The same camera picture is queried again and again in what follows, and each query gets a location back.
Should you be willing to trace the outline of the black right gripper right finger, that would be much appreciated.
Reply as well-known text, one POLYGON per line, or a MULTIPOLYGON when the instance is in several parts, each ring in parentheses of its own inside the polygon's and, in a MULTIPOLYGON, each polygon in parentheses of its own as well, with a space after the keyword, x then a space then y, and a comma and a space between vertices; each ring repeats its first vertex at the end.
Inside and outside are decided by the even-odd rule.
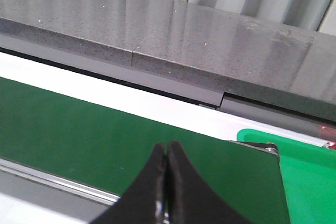
POLYGON ((250 223, 212 190, 176 141, 167 145, 166 196, 170 223, 250 223))

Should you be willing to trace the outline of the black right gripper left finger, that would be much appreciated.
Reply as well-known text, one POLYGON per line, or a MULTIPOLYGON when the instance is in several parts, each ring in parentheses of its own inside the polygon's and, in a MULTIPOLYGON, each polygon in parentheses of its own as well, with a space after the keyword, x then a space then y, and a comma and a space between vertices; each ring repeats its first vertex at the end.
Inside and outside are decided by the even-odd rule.
POLYGON ((122 196, 91 223, 163 223, 166 158, 164 145, 155 144, 136 179, 122 196))

